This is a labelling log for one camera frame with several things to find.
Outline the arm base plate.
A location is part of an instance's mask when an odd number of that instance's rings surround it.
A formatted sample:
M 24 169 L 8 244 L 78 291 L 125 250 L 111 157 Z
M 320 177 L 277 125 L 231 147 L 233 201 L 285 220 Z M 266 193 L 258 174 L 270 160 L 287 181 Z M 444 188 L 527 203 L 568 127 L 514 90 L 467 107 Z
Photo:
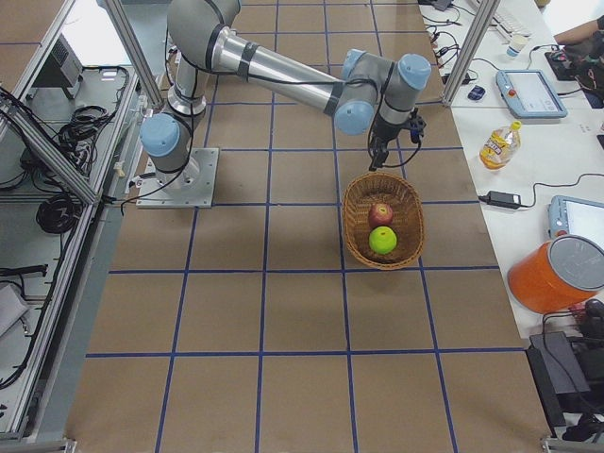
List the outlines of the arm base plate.
M 166 188 L 172 177 L 157 173 L 154 162 L 147 159 L 146 171 L 154 173 L 137 184 L 140 198 L 136 205 L 142 209 L 185 209 L 212 206 L 214 183 L 220 149 L 194 148 L 188 166 Z

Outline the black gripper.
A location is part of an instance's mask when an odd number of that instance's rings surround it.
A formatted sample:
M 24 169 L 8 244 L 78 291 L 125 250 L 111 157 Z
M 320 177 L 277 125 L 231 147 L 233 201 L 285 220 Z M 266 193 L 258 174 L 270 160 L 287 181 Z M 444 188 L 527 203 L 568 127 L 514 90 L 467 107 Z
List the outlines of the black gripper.
M 368 137 L 368 152 L 371 159 L 369 170 L 376 171 L 383 168 L 389 156 L 388 146 L 394 141 L 404 124 L 393 124 L 385 120 L 381 115 L 376 115 L 370 128 Z

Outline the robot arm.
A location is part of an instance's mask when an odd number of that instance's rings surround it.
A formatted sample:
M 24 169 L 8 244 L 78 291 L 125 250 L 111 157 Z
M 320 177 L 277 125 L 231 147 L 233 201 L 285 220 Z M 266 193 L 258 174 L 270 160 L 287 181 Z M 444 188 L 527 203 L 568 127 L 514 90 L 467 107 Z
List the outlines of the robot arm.
M 204 114 L 208 77 L 237 76 L 321 110 L 346 135 L 365 134 L 372 171 L 384 167 L 401 130 L 422 144 L 425 122 L 415 104 L 431 73 L 426 58 L 406 54 L 393 61 L 351 49 L 334 77 L 240 37 L 232 27 L 240 10 L 238 1 L 170 3 L 166 32 L 181 54 L 168 91 L 175 114 Z

